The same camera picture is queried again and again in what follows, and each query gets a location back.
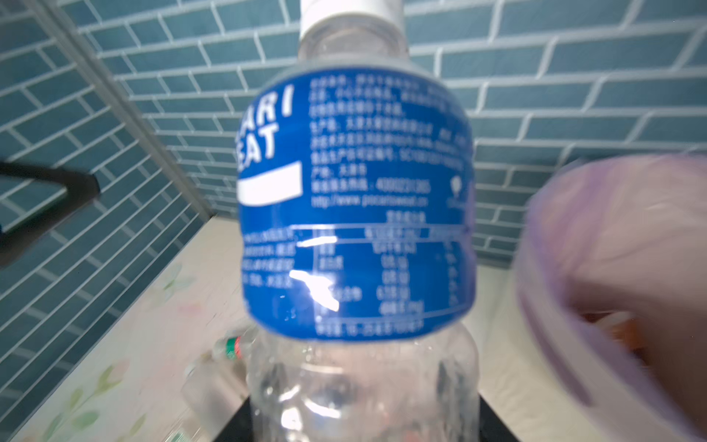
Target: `pocari sweat bottle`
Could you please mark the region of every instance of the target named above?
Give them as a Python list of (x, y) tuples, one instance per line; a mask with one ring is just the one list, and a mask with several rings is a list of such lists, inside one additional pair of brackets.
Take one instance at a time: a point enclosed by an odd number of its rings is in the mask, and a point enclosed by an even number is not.
[(472, 134), (401, 0), (302, 0), (236, 137), (259, 441), (476, 441)]

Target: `blue label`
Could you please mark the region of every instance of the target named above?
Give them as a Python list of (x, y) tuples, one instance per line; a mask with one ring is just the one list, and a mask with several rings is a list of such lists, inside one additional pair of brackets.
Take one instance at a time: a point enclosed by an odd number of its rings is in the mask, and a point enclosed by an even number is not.
[(474, 302), (469, 123), (444, 87), (340, 68), (266, 89), (236, 137), (250, 314), (289, 337), (423, 335)]

